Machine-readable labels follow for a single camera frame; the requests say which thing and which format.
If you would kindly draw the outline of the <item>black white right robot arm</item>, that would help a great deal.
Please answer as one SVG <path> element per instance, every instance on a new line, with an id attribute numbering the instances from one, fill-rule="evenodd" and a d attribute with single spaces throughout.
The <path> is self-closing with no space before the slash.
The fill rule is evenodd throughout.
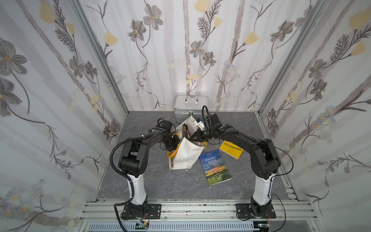
<path id="1" fill-rule="evenodd" d="M 208 116 L 204 121 L 204 128 L 197 129 L 190 137 L 192 142 L 208 142 L 211 139 L 231 142 L 250 155 L 251 169 L 256 175 L 250 208 L 254 213 L 267 210 L 271 206 L 272 183 L 281 166 L 273 142 L 270 139 L 251 137 L 232 125 L 222 124 L 217 114 Z"/>

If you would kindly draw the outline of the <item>pink red book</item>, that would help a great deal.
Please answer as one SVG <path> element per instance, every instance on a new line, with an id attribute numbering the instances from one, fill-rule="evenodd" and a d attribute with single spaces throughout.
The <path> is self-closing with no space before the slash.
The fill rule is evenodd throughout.
<path id="1" fill-rule="evenodd" d="M 186 135 L 187 139 L 190 139 L 192 137 L 192 133 L 191 133 L 191 131 L 189 129 L 189 126 L 187 124 L 185 125 L 185 135 Z"/>

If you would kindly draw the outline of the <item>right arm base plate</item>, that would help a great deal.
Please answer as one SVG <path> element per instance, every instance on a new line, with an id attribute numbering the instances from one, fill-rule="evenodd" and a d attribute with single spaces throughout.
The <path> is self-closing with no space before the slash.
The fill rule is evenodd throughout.
<path id="1" fill-rule="evenodd" d="M 249 219 L 269 219 L 276 218 L 275 210 L 271 203 L 260 206 L 256 203 L 252 204 L 236 204 L 236 216 L 242 220 Z"/>

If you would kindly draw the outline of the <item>Animal Farm blue book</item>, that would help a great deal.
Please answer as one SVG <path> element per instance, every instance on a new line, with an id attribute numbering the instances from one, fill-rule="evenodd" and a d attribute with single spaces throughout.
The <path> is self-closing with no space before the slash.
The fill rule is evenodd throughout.
<path id="1" fill-rule="evenodd" d="M 199 156 L 206 180 L 210 186 L 231 179 L 231 173 L 226 166 L 219 150 L 202 153 Z"/>

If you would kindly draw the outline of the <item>white canvas bag yellow handles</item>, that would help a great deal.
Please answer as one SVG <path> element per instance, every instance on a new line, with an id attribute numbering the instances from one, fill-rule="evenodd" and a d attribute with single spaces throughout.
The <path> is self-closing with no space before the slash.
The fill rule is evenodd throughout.
<path id="1" fill-rule="evenodd" d="M 173 129 L 173 132 L 179 136 L 180 143 L 177 149 L 167 152 L 170 170 L 192 168 L 200 154 L 207 148 L 206 142 L 191 142 L 190 139 L 185 138 L 183 136 L 183 124 L 189 126 L 192 135 L 200 128 L 197 120 L 193 116 L 189 116 L 179 126 Z"/>

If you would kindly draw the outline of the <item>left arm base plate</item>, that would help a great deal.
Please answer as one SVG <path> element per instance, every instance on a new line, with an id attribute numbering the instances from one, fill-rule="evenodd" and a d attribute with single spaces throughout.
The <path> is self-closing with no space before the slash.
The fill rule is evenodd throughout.
<path id="1" fill-rule="evenodd" d="M 161 204 L 135 205 L 132 203 L 128 203 L 124 206 L 120 218 L 122 220 L 141 218 L 148 218 L 150 220 L 160 219 L 161 208 L 162 208 Z"/>

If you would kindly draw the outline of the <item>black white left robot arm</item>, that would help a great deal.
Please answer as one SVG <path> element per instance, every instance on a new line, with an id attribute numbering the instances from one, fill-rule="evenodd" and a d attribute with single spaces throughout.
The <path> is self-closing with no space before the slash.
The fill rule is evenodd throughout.
<path id="1" fill-rule="evenodd" d="M 123 144 L 118 167 L 121 173 L 130 178 L 130 206 L 145 211 L 147 208 L 147 194 L 144 187 L 144 172 L 148 166 L 150 149 L 156 145 L 164 145 L 163 150 L 168 152 L 176 150 L 180 139 L 175 135 L 175 126 L 172 122 L 160 118 L 157 125 L 147 134 L 130 138 Z"/>

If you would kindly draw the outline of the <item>yellow paperback book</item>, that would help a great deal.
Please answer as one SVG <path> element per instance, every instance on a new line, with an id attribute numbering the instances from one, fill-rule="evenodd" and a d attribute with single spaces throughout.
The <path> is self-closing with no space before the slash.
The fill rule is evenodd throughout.
<path id="1" fill-rule="evenodd" d="M 243 153 L 243 149 L 241 147 L 228 141 L 224 141 L 220 146 L 219 150 L 235 158 L 236 160 L 238 160 Z"/>

